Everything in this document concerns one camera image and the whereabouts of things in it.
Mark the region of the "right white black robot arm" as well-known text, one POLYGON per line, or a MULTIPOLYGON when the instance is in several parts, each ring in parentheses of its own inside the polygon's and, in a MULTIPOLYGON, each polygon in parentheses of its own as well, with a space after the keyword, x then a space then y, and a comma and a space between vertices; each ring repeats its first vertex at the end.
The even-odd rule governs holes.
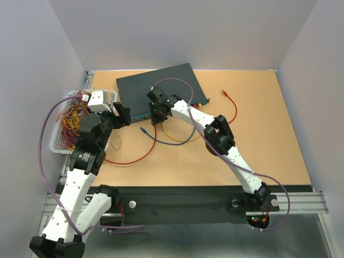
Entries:
POLYGON ((227 163, 239 180, 248 196, 249 207, 259 210, 266 205, 271 191, 239 153, 234 135, 224 116, 212 116, 197 110, 176 95, 168 96, 159 87, 152 88, 147 97, 150 100, 152 122, 160 123, 171 116, 194 126, 205 140, 208 151, 227 163))

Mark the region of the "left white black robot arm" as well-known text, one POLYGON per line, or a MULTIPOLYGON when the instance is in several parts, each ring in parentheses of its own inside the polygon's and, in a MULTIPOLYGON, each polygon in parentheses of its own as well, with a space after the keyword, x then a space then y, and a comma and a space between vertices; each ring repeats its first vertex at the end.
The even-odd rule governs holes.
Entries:
POLYGON ((30 249, 37 257, 82 257, 85 242, 101 216, 119 208, 116 187, 101 185, 87 208, 82 209, 87 192, 105 160, 105 147, 114 129, 131 123, 130 108, 115 102, 104 104, 80 120, 80 138, 71 154, 67 179, 53 215, 40 236, 34 236, 30 249))

